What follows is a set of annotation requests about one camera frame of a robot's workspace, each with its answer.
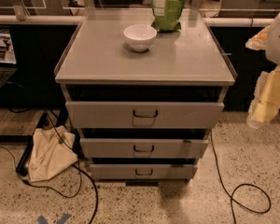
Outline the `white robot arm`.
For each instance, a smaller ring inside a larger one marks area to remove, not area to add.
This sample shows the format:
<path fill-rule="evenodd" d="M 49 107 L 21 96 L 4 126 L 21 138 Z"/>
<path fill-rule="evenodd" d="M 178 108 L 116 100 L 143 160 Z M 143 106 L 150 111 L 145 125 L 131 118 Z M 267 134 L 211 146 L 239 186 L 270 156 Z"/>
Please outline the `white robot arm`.
<path fill-rule="evenodd" d="M 248 109 L 246 123 L 254 129 L 268 125 L 280 110 L 280 13 L 273 22 L 249 38 L 245 46 L 265 51 L 268 61 L 276 64 L 272 72 L 261 72 Z"/>

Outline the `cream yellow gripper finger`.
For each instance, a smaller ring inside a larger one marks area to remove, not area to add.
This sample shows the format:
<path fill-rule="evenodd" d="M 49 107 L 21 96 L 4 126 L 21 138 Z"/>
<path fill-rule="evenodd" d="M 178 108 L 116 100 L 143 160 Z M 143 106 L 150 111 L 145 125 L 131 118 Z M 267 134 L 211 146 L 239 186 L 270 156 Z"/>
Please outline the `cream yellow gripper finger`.
<path fill-rule="evenodd" d="M 246 124 L 253 129 L 259 129 L 262 127 L 262 123 L 254 119 L 251 115 L 247 116 Z"/>

